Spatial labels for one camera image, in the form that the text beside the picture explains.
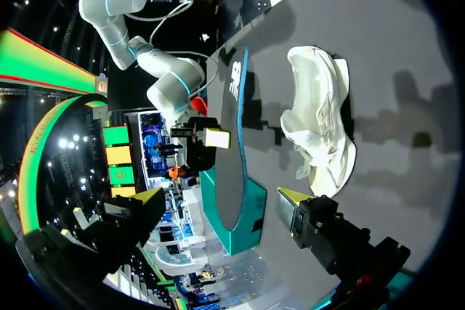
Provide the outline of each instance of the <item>curved green arch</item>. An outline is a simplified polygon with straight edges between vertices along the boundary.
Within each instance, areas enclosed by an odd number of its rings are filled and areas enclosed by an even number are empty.
[[[25,234],[40,227],[37,212],[37,178],[45,144],[58,121],[66,120],[74,110],[84,105],[101,107],[106,105],[106,98],[100,94],[86,94],[55,105],[39,122],[26,145],[18,181],[21,226]]]

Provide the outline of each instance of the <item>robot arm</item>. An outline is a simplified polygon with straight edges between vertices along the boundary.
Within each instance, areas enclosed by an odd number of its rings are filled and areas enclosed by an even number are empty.
[[[115,64],[127,69],[136,56],[129,48],[124,14],[138,12],[147,0],[79,0],[81,17],[94,26]]]
[[[129,40],[124,14],[142,10],[146,1],[79,0],[79,12],[99,33],[118,68],[125,70],[137,60],[143,70],[159,78],[147,97],[166,119],[169,130],[198,116],[190,107],[189,95],[202,84],[205,74],[193,60],[154,49],[139,36]]]

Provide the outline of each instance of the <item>white shoe upper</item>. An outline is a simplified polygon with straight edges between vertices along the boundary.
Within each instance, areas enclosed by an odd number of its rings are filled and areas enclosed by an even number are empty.
[[[294,74],[294,104],[281,115],[281,128],[304,158],[296,178],[309,176],[315,195],[332,196],[348,179],[347,150],[350,145],[355,149],[340,113],[348,93],[347,64],[339,62],[340,69],[338,62],[313,46],[294,47],[288,61]]]

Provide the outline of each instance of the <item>white cable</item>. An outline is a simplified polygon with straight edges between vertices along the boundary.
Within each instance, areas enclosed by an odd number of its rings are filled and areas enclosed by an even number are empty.
[[[185,7],[184,9],[182,9],[181,11],[179,12],[176,12],[176,10],[184,5],[188,4],[189,6],[188,7]],[[175,7],[174,8],[174,11],[171,11],[169,14],[167,14],[166,16],[160,16],[160,17],[139,17],[139,16],[136,16],[136,15],[131,15],[131,14],[125,14],[127,17],[133,19],[133,20],[138,20],[138,21],[143,21],[143,22],[157,22],[157,21],[163,21],[163,20],[166,20],[167,18],[170,18],[170,17],[174,17],[174,16],[177,16],[179,15],[180,13],[186,11],[187,9],[189,9],[190,7],[192,6],[192,2],[191,1],[186,1],[185,3],[181,3],[180,6],[178,7]]]
[[[166,20],[167,18],[170,18],[170,17],[174,17],[174,16],[177,16],[181,13],[183,13],[184,11],[186,11],[187,9],[189,9],[191,6],[192,6],[192,2],[191,0],[189,1],[186,1],[185,3],[181,3],[180,5],[184,6],[184,5],[189,5],[188,7],[185,7],[184,9],[181,9],[179,10],[178,12],[170,12],[168,15],[166,16],[161,16],[161,17],[139,17],[139,16],[136,16],[136,15],[131,15],[131,14],[125,14],[127,17],[129,18],[132,18],[133,20],[138,20],[138,21],[143,21],[143,22],[157,22],[157,21],[164,21]]]
[[[201,54],[200,52],[193,52],[193,51],[166,51],[166,53],[168,54],[196,54],[198,56],[201,56],[201,57],[205,57],[206,59],[208,60],[212,60],[213,62],[215,62],[215,65],[217,65],[217,71],[215,72],[215,74],[213,74],[213,76],[210,78],[210,80],[208,80],[206,82],[206,84],[204,86],[202,86],[201,88],[195,90],[192,94],[189,95],[189,99],[192,99],[194,96],[197,96],[198,94],[200,94],[203,90],[205,90],[207,87],[209,87],[209,85],[211,84],[211,82],[217,77],[218,75],[218,62],[216,60],[214,60],[213,58],[211,58],[210,56],[207,56],[206,54]]]
[[[188,1],[184,2],[184,3],[179,4],[172,11],[170,11],[167,14],[167,16],[165,16],[164,18],[159,17],[159,18],[161,18],[161,22],[155,27],[152,34],[150,34],[150,39],[148,40],[148,43],[152,44],[152,40],[153,40],[153,37],[154,37],[155,33],[161,27],[161,25],[163,25],[163,23],[165,22],[166,19],[168,19],[170,17],[174,17],[174,16],[179,15],[180,13],[186,11],[187,9],[189,9],[192,6],[192,4],[193,4],[192,0],[188,0]]]

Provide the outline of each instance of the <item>new balance logo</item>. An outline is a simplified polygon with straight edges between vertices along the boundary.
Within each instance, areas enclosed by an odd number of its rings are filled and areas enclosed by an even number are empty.
[[[234,96],[235,100],[239,97],[239,83],[240,83],[240,72],[242,71],[242,65],[240,62],[234,62],[231,70],[231,83],[230,92]]]

